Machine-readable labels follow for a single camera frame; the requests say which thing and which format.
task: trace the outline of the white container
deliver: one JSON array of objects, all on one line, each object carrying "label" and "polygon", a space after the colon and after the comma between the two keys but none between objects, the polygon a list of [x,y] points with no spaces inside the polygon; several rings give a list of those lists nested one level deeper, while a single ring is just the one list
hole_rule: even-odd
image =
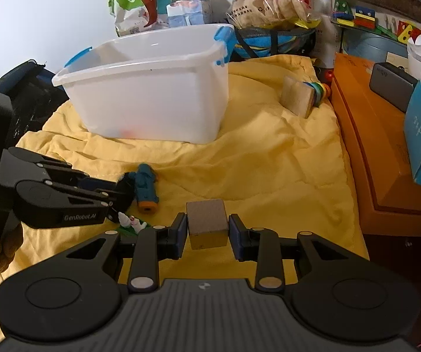
[{"label": "white container", "polygon": [[81,55],[52,83],[64,87],[90,132],[208,143],[228,102],[227,49],[214,39],[224,26],[233,28],[195,25],[120,37]]}]

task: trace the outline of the blue and black bag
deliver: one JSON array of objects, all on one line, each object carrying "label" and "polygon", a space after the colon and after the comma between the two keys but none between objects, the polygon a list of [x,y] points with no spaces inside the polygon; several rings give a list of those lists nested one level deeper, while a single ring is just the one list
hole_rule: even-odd
[{"label": "blue and black bag", "polygon": [[315,47],[315,29],[275,30],[263,28],[236,29],[238,43],[232,61],[268,57],[276,54],[307,56]]}]

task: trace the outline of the wooden block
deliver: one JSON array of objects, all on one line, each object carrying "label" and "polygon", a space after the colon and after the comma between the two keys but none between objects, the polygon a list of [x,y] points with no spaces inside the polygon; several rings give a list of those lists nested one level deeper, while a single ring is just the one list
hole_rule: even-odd
[{"label": "wooden block", "polygon": [[390,32],[388,29],[385,29],[384,27],[377,25],[376,27],[382,34],[387,35],[388,37],[390,37],[392,40],[397,40],[398,37],[394,35],[394,33]]},{"label": "wooden block", "polygon": [[354,24],[363,28],[375,30],[375,21],[365,20],[364,18],[355,18]]},{"label": "wooden block", "polygon": [[373,9],[366,8],[364,6],[357,5],[355,7],[355,13],[356,14],[359,13],[359,14],[363,14],[365,16],[375,18],[375,11]]},{"label": "wooden block", "polygon": [[354,22],[353,22],[353,21],[342,20],[342,19],[340,19],[340,18],[338,18],[338,24],[340,24],[340,25],[350,26],[351,28],[353,28],[353,27],[354,27]]},{"label": "wooden block", "polygon": [[398,36],[398,41],[403,44],[408,44],[408,39],[411,37],[411,32],[413,31],[412,25],[408,25],[406,29]]},{"label": "wooden block", "polygon": [[364,18],[365,20],[375,21],[375,17],[369,17],[369,16],[366,16],[365,14],[356,13],[355,17],[360,17],[360,18]]},{"label": "wooden block", "polygon": [[346,0],[336,0],[333,11],[352,16],[352,10]]},{"label": "wooden block", "polygon": [[315,99],[315,89],[289,76],[284,78],[280,104],[301,118],[307,118]]},{"label": "wooden block", "polygon": [[345,13],[343,11],[334,11],[332,13],[334,18],[340,18],[341,20],[353,20],[354,16],[352,14]]},{"label": "wooden block", "polygon": [[396,35],[399,36],[402,32],[406,30],[409,24],[403,21],[398,22],[398,30],[396,31]]},{"label": "wooden block", "polygon": [[186,212],[193,250],[226,246],[228,217],[223,200],[188,202]]}]

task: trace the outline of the yellow blanket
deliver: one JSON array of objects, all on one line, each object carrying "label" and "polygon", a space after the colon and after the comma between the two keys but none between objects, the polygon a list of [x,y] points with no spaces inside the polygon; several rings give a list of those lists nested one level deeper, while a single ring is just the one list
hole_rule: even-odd
[{"label": "yellow blanket", "polygon": [[[285,75],[316,81],[310,59],[274,56],[249,60],[230,64],[229,73],[230,100],[213,143],[104,139],[87,132],[67,102],[43,131],[27,133],[19,146],[111,181],[135,170],[139,163],[149,163],[159,177],[159,211],[140,217],[152,225],[171,224],[179,211],[185,211],[188,201],[223,198],[227,213],[239,214],[247,227],[267,227],[284,237],[311,230],[367,257],[350,163],[331,105],[323,102],[308,119],[301,119],[278,102]],[[137,213],[136,204],[129,212]],[[0,275],[0,283],[114,227],[109,221],[55,230],[24,226],[24,244],[8,271]],[[287,282],[295,282],[293,263],[285,261],[284,266]],[[254,262],[234,259],[230,244],[193,251],[188,242],[181,260],[160,262],[162,279],[247,277],[252,281],[255,271]]]}]

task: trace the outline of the teal toy figure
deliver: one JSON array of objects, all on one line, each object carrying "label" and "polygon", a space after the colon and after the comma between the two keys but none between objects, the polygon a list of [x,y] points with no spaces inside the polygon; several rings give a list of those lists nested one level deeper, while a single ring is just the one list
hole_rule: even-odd
[{"label": "teal toy figure", "polygon": [[158,209],[158,197],[153,183],[157,180],[153,169],[148,164],[140,164],[137,172],[130,172],[128,177],[135,180],[135,197],[138,211],[153,214]]}]

